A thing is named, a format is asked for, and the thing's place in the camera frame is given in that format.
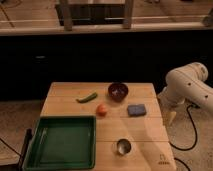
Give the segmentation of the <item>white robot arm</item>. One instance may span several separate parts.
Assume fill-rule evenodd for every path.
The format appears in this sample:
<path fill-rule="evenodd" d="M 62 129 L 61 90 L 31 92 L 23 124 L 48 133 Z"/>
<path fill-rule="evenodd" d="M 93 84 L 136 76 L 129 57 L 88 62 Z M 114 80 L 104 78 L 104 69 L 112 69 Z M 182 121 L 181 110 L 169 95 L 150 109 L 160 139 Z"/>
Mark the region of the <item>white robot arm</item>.
<path fill-rule="evenodd" d="M 166 86 L 157 95 L 165 126 L 172 123 L 175 108 L 186 99 L 213 114 L 213 88 L 205 84 L 207 78 L 208 70 L 199 62 L 172 69 L 166 74 Z"/>

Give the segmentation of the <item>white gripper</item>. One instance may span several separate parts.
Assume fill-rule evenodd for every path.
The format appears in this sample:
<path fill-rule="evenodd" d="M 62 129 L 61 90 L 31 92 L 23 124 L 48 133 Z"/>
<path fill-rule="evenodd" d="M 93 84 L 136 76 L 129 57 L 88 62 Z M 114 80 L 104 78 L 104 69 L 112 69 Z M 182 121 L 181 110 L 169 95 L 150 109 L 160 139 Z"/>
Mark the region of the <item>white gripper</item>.
<path fill-rule="evenodd" d="M 184 98 L 169 87 L 165 87 L 158 95 L 161 110 L 163 113 L 169 113 L 167 125 L 170 126 L 176 117 L 176 107 L 184 103 Z"/>

